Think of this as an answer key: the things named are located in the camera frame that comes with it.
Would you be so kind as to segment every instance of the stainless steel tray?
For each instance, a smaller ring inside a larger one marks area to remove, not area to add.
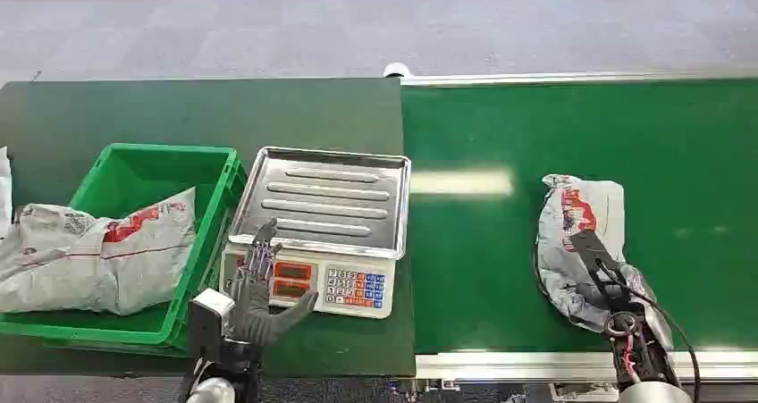
[[[258,152],[229,240],[248,244],[278,220],[285,248],[397,260],[405,254],[410,160],[264,147]]]

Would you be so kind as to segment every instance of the digital weighing scale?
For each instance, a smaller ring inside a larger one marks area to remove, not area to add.
[[[410,161],[398,155],[262,148],[230,228],[219,289],[229,292],[258,228],[275,217],[272,243],[282,250],[272,305],[292,306],[313,289],[316,311],[385,318],[405,254],[409,177]]]

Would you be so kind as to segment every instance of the package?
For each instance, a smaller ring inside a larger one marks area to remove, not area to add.
[[[0,148],[0,240],[11,229],[11,162],[8,160],[8,147]]]
[[[0,312],[128,315],[169,301],[195,240],[195,189],[128,217],[29,204],[0,243]]]
[[[543,177],[550,188],[540,213],[535,272],[540,290],[572,323],[602,332],[610,315],[605,301],[569,237],[593,230],[634,290],[655,299],[642,274],[624,258],[624,189],[613,181],[584,181],[570,175]],[[601,277],[607,281],[603,272]],[[661,344],[670,346],[668,325],[646,302],[645,318]]]

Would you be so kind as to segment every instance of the robotic hand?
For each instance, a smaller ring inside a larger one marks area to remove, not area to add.
[[[653,300],[642,275],[628,264],[615,262],[594,231],[581,231],[570,239],[611,312],[603,333],[613,351],[619,403],[691,403],[669,363],[666,318],[681,333],[693,358],[698,403],[700,374],[695,354],[684,333]]]
[[[181,401],[187,403],[257,403],[263,347],[313,312],[318,293],[306,292],[298,303],[269,312],[269,278],[279,246],[271,247],[276,221],[258,232],[241,264],[234,298],[205,290],[189,305],[189,352],[195,358],[186,375]]]

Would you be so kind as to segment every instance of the green plastic crate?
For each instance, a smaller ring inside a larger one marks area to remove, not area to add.
[[[188,303],[217,288],[223,235],[247,180],[237,152],[224,147],[111,144],[74,194],[70,207],[122,218],[196,188],[197,237],[170,303],[119,316],[89,311],[0,315],[0,333],[45,338],[52,346],[130,353],[186,354]]]

